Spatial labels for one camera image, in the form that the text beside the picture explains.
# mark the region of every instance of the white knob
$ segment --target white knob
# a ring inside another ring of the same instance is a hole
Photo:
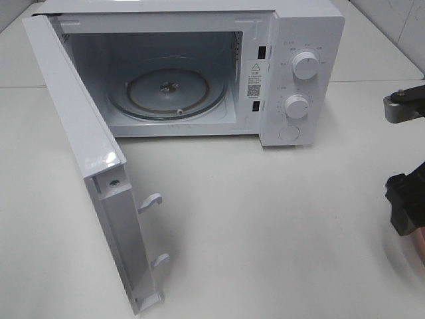
[[[304,96],[290,96],[285,102],[286,115],[289,118],[302,118],[308,113],[308,106],[308,101]]]
[[[292,71],[300,80],[308,80],[317,74],[319,59],[311,51],[303,51],[292,59]]]

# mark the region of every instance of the power knob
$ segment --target power knob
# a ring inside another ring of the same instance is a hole
[[[292,59],[292,71],[300,80],[308,80],[319,71],[319,58],[311,51],[297,53]]]
[[[302,118],[308,113],[309,103],[302,95],[290,96],[285,101],[285,111],[288,118]]]

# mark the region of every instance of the white microwave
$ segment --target white microwave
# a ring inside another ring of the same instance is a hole
[[[161,300],[116,137],[311,144],[344,18],[328,0],[46,0],[24,21],[135,313]]]

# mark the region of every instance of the open door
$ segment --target open door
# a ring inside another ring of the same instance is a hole
[[[54,20],[39,15],[25,19],[24,26],[137,314],[161,300],[151,268],[164,258],[148,262],[137,220],[137,212],[161,198],[151,196],[136,207],[126,158],[66,53],[66,37]]]

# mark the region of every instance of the screw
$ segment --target screw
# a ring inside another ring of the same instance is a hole
[[[110,183],[109,183],[109,187],[111,187],[111,188],[115,188],[115,187],[118,187],[118,186],[120,186],[120,181],[118,181],[117,179],[115,179],[114,181],[111,181]]]
[[[164,82],[159,86],[159,90],[162,93],[174,93],[178,87],[179,85],[177,83]]]

